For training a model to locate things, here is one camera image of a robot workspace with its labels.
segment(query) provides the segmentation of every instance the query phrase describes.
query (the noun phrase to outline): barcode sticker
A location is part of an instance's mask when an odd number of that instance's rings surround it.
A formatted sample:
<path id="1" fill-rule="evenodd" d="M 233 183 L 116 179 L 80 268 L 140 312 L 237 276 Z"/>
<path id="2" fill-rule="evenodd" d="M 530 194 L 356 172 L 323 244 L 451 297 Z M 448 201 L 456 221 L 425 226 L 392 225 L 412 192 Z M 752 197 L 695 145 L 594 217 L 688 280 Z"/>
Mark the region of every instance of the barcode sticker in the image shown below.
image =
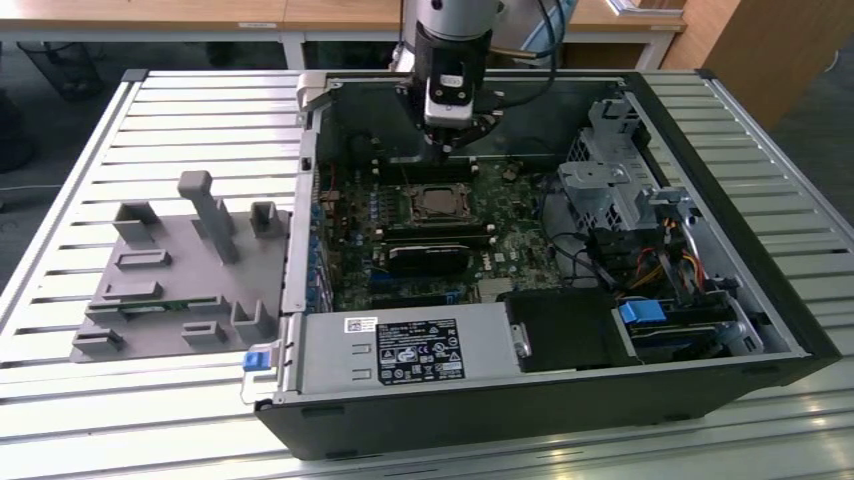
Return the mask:
<path id="1" fill-rule="evenodd" d="M 279 25 L 275 23 L 240 22 L 237 26 L 240 28 L 276 28 Z"/>
<path id="2" fill-rule="evenodd" d="M 376 331 L 376 317 L 344 318 L 344 333 L 364 333 Z"/>

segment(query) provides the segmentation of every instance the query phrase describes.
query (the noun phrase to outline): blue latch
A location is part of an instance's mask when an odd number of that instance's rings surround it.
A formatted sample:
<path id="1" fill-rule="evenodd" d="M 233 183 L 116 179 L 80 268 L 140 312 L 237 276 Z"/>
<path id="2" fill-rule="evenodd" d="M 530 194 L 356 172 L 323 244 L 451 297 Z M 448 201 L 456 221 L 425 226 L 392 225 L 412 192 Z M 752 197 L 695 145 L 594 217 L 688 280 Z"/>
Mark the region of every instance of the blue latch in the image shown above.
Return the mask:
<path id="1" fill-rule="evenodd" d="M 619 306 L 623 323 L 664 322 L 667 316 L 658 300 L 630 300 Z"/>
<path id="2" fill-rule="evenodd" d="M 263 372 L 269 370 L 269 352 L 245 352 L 243 356 L 243 371 Z"/>

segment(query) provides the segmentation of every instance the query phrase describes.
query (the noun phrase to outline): green circuit board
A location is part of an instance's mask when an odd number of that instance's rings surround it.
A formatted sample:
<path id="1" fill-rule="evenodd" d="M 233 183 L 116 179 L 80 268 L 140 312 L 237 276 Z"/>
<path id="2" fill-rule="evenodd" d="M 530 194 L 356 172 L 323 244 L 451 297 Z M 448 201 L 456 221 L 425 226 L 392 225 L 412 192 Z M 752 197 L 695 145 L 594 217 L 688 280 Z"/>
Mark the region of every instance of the green circuit board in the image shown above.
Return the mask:
<path id="1" fill-rule="evenodd" d="M 556 262 L 547 254 L 546 239 L 536 217 L 540 196 L 538 185 L 526 175 L 507 181 L 503 174 L 508 161 L 477 162 L 479 174 L 471 183 L 429 184 L 428 186 L 375 186 L 355 175 L 340 189 L 340 201 L 335 210 L 335 231 L 327 237 L 335 252 L 333 306 L 336 311 L 375 308 L 375 301 L 443 297 L 447 304 L 481 301 L 477 282 L 508 279 L 515 290 L 552 288 L 560 285 L 562 275 Z M 412 218 L 411 196 L 416 189 L 459 188 L 467 192 L 465 219 L 448 214 L 460 223 L 475 222 L 495 225 L 495 243 L 472 249 L 465 272 L 453 277 L 391 279 L 381 265 L 383 243 L 375 240 L 376 228 L 389 223 L 408 225 Z M 384 200 L 384 210 L 392 217 L 372 214 L 372 202 Z"/>

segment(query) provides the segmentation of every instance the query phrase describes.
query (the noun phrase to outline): table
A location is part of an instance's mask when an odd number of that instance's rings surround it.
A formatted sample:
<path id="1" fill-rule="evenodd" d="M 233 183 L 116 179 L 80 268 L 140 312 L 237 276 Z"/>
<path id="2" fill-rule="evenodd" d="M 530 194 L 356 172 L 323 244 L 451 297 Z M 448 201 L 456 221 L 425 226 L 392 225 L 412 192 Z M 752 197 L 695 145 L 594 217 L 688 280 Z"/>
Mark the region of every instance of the table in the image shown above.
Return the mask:
<path id="1" fill-rule="evenodd" d="M 151 72 L 119 85 L 0 296 L 0 478 L 719 480 L 854 468 L 851 227 L 718 81 L 644 77 L 846 356 L 838 363 L 699 420 L 319 462 L 289 456 L 241 403 L 239 352 L 69 364 L 117 202 L 189 213 L 175 191 L 187 168 L 219 178 L 212 193 L 231 211 L 261 199 L 288 209 L 293 198 L 297 73 Z M 678 185 L 668 152 L 651 152 Z"/>
<path id="2" fill-rule="evenodd" d="M 277 41 L 305 68 L 307 41 L 396 41 L 399 0 L 0 0 L 0 41 Z M 636 67 L 656 69 L 675 18 L 618 17 L 606 0 L 579 0 L 568 43 L 644 45 Z"/>
<path id="3" fill-rule="evenodd" d="M 0 41 L 277 41 L 285 0 L 0 0 Z"/>
<path id="4" fill-rule="evenodd" d="M 399 15 L 399 0 L 288 0 L 281 32 L 288 68 L 305 68 L 305 42 L 396 42 Z M 643 44 L 636 68 L 654 70 L 684 27 L 679 18 L 619 17 L 606 0 L 579 0 L 563 41 Z"/>

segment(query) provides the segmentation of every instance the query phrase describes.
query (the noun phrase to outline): white table leg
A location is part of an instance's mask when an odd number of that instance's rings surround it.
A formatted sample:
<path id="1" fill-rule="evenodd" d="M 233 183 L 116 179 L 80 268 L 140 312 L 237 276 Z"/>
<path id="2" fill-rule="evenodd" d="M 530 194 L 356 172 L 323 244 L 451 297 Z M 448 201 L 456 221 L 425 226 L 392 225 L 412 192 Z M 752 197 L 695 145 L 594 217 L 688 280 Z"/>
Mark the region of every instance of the white table leg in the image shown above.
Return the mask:
<path id="1" fill-rule="evenodd" d="M 638 70 L 659 69 L 674 36 L 675 33 L 672 32 L 660 32 L 654 35 L 654 38 L 650 39 L 650 43 L 643 47 L 640 58 L 638 58 Z"/>
<path id="2" fill-rule="evenodd" d="M 281 32 L 280 40 L 284 49 L 284 59 L 288 62 L 288 70 L 305 70 L 305 43 L 304 32 Z"/>

